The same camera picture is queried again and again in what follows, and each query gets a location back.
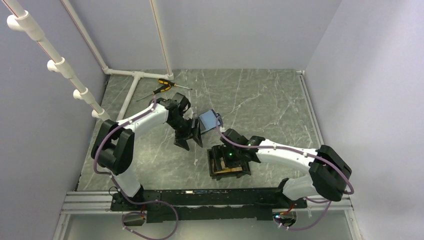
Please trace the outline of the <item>blue leather card holder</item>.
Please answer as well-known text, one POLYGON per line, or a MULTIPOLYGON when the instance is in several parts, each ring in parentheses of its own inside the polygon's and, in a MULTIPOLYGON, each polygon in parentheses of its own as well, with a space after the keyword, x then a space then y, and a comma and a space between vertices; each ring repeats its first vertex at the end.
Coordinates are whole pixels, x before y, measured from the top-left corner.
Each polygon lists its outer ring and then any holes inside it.
POLYGON ((220 118, 221 115, 213 109, 210 109, 201 113, 198 117, 200 119, 200 133, 205 134, 216 127, 217 118, 220 118))

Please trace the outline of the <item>black plastic card tray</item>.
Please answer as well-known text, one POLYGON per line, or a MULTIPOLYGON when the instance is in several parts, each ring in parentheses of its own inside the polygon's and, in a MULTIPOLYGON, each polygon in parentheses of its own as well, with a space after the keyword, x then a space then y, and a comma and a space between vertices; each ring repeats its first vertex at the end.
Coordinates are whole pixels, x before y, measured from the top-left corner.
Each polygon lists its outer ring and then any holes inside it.
POLYGON ((235 151, 233 151, 229 146, 226 146, 226 157, 225 161, 228 167, 242 167, 242 171, 236 171, 236 172, 227 172, 227 173, 214 173, 213 172, 213 166, 212 166, 212 147, 206 151, 207 153, 207 160, 208 160, 208 169, 209 169, 209 176, 219 181, 222 178, 229 178, 229 177, 235 177, 237 179, 241 178, 244 175, 251 175, 251 169, 248 162, 243 162, 239 160, 236 156, 235 151))

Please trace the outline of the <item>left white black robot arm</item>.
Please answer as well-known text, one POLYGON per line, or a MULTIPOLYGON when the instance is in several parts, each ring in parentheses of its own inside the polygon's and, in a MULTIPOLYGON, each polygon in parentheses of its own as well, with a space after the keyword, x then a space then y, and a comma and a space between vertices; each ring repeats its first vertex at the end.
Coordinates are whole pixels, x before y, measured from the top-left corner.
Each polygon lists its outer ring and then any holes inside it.
POLYGON ((184 117, 190 108, 189 99, 178 92, 170 99, 154 97, 147 108, 128 118, 102 122, 91 150, 93 170, 111 178, 129 209, 137 210, 144 203, 143 186, 131 170, 138 137, 158 125, 168 124, 174 130, 176 146, 188 151, 190 139, 203 146, 200 117, 184 117))

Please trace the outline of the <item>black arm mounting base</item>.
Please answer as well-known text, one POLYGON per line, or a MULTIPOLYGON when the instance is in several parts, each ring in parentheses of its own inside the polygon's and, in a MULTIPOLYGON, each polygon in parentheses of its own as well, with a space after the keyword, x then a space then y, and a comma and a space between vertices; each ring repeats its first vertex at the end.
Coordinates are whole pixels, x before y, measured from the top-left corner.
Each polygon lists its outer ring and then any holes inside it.
POLYGON ((126 200, 114 193, 112 212, 145 213, 148 223, 189 220, 256 219, 270 221, 277 210, 305 209, 307 202, 287 200, 276 187, 236 189, 144 190, 126 200))

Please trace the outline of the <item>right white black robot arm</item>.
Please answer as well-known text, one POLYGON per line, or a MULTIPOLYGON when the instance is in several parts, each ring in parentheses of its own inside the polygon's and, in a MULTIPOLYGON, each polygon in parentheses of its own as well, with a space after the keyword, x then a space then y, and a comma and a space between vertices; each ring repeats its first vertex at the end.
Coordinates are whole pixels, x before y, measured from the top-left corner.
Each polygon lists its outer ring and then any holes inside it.
POLYGON ((320 195, 328 201, 339 202, 343 195, 355 190, 350 182, 352 169, 329 145, 318 149, 280 144, 262 136, 246 139, 234 129, 217 131, 220 140, 229 148, 224 157, 241 162, 279 164, 303 173, 302 177, 282 180, 275 194, 276 203, 289 207, 294 201, 320 195))

